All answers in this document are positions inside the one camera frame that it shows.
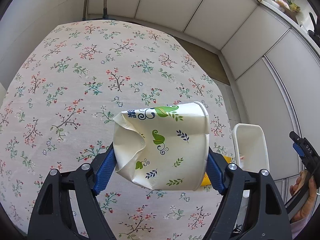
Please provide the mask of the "crushed floral paper cup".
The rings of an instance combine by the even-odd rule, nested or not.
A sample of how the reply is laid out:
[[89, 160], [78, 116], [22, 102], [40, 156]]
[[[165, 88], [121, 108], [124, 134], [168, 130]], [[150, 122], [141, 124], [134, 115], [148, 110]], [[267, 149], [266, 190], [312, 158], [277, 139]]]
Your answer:
[[114, 117], [116, 172], [151, 190], [195, 191], [209, 152], [209, 114], [198, 101]]

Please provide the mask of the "white plastic trash bin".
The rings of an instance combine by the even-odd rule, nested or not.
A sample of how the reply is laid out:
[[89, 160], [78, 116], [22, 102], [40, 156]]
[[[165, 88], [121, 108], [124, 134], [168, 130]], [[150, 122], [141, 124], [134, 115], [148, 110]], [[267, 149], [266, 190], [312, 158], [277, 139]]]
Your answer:
[[232, 138], [238, 166], [256, 173], [262, 169], [270, 170], [266, 140], [259, 125], [236, 124]]

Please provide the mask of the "white kitchen cabinets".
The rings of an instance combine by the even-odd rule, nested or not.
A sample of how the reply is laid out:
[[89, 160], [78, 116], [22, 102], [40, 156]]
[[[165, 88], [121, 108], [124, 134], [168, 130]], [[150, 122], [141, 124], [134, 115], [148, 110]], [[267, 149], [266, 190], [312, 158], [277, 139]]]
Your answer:
[[274, 179], [303, 168], [291, 131], [319, 148], [319, 48], [275, 7], [262, 0], [107, 0], [107, 12], [219, 50], [238, 89], [242, 120], [265, 133]]

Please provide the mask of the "floral tablecloth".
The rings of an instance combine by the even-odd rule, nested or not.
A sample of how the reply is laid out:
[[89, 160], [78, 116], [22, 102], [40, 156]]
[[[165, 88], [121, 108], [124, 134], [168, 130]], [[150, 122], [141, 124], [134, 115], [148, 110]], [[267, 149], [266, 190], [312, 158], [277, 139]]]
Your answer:
[[[205, 74], [187, 43], [111, 20], [60, 25], [40, 41], [1, 106], [1, 204], [23, 233], [48, 172], [105, 152], [120, 111], [202, 102], [210, 146], [233, 155], [231, 88]], [[209, 185], [151, 191], [116, 173], [97, 197], [118, 239], [203, 239], [220, 199]]]

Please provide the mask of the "brown floor mat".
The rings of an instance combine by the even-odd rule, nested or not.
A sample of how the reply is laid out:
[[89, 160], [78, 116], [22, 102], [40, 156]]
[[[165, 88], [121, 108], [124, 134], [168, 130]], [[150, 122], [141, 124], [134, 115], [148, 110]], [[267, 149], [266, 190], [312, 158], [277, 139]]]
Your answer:
[[188, 52], [197, 64], [214, 80], [230, 85], [229, 79], [219, 57], [200, 46], [175, 37], [178, 43]]

